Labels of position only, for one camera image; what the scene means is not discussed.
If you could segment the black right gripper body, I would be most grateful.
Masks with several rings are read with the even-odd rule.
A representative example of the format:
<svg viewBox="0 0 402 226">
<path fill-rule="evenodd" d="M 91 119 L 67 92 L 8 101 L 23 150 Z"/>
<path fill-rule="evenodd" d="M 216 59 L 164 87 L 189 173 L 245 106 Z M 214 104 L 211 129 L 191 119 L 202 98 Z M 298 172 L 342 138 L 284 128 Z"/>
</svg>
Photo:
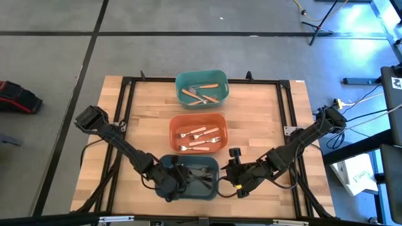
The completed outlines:
<svg viewBox="0 0 402 226">
<path fill-rule="evenodd" d="M 232 171 L 226 172 L 224 179 L 237 188 L 238 198 L 245 198 L 263 182 L 265 174 L 257 163 L 247 163 L 232 166 Z"/>
</svg>

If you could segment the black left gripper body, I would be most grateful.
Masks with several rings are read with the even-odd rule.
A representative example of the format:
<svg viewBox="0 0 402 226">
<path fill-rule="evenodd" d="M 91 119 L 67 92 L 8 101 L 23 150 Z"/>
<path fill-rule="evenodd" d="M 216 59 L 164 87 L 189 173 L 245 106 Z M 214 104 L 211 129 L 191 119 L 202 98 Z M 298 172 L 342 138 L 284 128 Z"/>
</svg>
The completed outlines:
<svg viewBox="0 0 402 226">
<path fill-rule="evenodd" d="M 155 183 L 156 193 L 165 199 L 166 202 L 172 202 L 179 198 L 184 193 L 180 191 L 180 185 L 183 180 L 189 178 L 183 178 L 180 173 L 181 164 L 173 165 L 170 168 L 164 168 L 160 181 Z"/>
</svg>

